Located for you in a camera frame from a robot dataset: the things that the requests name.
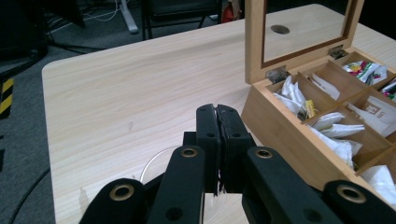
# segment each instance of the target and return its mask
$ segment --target box lid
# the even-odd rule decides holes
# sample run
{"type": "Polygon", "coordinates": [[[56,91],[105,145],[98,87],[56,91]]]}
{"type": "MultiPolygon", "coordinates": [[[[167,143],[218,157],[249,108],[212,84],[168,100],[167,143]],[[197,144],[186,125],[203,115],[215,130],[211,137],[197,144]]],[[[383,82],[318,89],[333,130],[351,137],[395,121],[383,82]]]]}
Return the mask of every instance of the box lid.
{"type": "Polygon", "coordinates": [[[288,1],[295,6],[283,10],[278,2],[283,1],[246,1],[246,83],[326,57],[331,49],[349,48],[364,0],[297,1],[315,2],[299,6],[288,1]]]}

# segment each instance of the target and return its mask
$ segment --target wooden table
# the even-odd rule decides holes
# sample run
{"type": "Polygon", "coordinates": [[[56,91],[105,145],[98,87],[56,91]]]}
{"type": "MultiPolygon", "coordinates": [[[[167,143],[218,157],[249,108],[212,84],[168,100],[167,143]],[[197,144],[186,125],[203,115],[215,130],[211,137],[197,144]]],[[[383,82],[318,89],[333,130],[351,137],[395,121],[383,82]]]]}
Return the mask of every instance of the wooden table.
{"type": "MultiPolygon", "coordinates": [[[[242,112],[245,24],[235,21],[50,63],[43,69],[55,216],[78,223],[97,192],[139,179],[158,152],[195,131],[195,109],[242,112]]],[[[396,67],[396,42],[358,26],[353,46],[396,67]]],[[[213,223],[247,223],[227,195],[213,223]]]]}

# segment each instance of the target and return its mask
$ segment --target metal hinge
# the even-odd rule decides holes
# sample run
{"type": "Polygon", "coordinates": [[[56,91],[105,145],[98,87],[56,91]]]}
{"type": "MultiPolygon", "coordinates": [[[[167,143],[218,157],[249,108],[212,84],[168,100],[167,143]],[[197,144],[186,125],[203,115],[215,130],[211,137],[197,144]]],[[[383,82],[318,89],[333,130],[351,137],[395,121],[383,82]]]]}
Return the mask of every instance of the metal hinge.
{"type": "Polygon", "coordinates": [[[286,70],[286,65],[280,66],[276,69],[268,71],[265,76],[272,81],[273,84],[276,84],[280,81],[285,80],[290,73],[286,70]]]}
{"type": "Polygon", "coordinates": [[[343,50],[343,46],[337,46],[335,48],[329,49],[329,55],[334,59],[339,59],[347,56],[347,52],[343,50]]]}

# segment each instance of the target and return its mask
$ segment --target chair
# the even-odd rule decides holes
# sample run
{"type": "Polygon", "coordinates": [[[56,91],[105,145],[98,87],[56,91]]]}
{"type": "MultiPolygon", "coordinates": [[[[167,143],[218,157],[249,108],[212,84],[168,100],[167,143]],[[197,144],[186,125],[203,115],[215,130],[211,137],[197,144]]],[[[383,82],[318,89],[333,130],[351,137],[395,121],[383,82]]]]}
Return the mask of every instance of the chair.
{"type": "Polygon", "coordinates": [[[157,27],[199,22],[199,29],[207,16],[217,15],[220,24],[221,6],[221,0],[142,0],[143,40],[146,40],[146,30],[148,38],[152,38],[151,29],[157,27]],[[201,19],[181,21],[194,18],[201,19]],[[151,21],[161,25],[151,25],[151,21]]]}

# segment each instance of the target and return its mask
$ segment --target open wooden box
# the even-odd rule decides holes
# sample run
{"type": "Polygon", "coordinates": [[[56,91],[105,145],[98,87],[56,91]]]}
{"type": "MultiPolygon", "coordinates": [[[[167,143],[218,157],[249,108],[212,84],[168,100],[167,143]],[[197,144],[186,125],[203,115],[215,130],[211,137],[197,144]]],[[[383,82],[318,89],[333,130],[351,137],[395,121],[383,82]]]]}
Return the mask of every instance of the open wooden box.
{"type": "Polygon", "coordinates": [[[344,14],[319,4],[266,14],[268,2],[246,1],[246,82],[252,87],[242,112],[243,121],[265,146],[279,151],[312,187],[323,189],[329,181],[346,179],[378,195],[360,175],[372,166],[385,164],[396,183],[396,133],[383,137],[356,118],[347,104],[361,107],[369,96],[374,96],[396,107],[379,92],[396,77],[396,71],[388,67],[385,80],[368,86],[343,69],[343,65],[358,61],[383,64],[351,47],[364,1],[346,0],[344,14]],[[292,76],[293,83],[299,81],[302,93],[313,100],[318,110],[313,118],[301,121],[273,95],[284,81],[275,84],[270,77],[285,72],[292,76]],[[339,98],[334,100],[310,82],[306,77],[312,74],[333,84],[340,91],[339,98]],[[365,127],[348,138],[362,143],[353,157],[354,169],[308,127],[334,111],[345,116],[343,123],[365,127]]]}

